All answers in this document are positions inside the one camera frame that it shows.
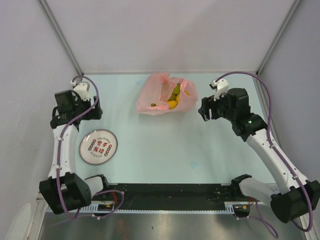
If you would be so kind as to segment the green fake pear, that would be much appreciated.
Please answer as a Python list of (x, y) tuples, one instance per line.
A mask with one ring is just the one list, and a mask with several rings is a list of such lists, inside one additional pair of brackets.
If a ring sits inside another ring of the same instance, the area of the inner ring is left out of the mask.
[(180, 84), (178, 83), (172, 91), (173, 95), (178, 95), (180, 93)]

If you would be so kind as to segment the round printed plate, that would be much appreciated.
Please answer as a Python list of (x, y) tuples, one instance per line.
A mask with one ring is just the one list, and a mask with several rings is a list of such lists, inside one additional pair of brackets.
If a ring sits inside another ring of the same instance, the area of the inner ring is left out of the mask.
[(109, 130), (97, 129), (81, 140), (79, 155), (89, 165), (102, 165), (115, 155), (117, 149), (117, 137)]

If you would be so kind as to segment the pink plastic bag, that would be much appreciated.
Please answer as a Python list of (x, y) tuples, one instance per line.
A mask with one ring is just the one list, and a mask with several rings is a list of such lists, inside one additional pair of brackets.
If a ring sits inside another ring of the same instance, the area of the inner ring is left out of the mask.
[[(169, 109), (166, 101), (177, 84), (180, 84), (179, 101), (176, 108)], [(186, 95), (184, 90), (187, 90), (190, 96)], [(147, 78), (141, 89), (135, 108), (139, 114), (156, 116), (165, 113), (188, 112), (197, 101), (198, 92), (193, 82), (181, 77), (171, 77), (169, 73), (153, 73)]]

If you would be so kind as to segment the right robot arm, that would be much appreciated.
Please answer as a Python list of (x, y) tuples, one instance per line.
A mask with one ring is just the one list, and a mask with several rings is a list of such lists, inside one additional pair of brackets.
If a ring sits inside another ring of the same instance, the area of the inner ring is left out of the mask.
[(320, 183), (310, 181), (288, 159), (277, 142), (268, 135), (267, 123), (251, 111), (244, 88), (232, 88), (219, 98), (204, 97), (198, 113), (204, 121), (219, 118), (230, 121), (236, 136), (247, 143), (260, 157), (275, 180), (276, 186), (260, 182), (248, 174), (232, 180), (231, 196), (245, 197), (267, 204), (274, 215), (288, 223), (316, 209), (320, 199)]

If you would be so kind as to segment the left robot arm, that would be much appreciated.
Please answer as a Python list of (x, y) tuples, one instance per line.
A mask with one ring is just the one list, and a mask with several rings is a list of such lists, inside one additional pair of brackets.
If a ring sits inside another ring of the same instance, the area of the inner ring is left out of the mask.
[(39, 183), (39, 192), (56, 215), (87, 207), (96, 196), (105, 200), (111, 188), (103, 174), (82, 179), (76, 173), (76, 141), (81, 121), (99, 120), (103, 111), (98, 95), (84, 100), (74, 90), (57, 92), (50, 127), (54, 150), (46, 180)]

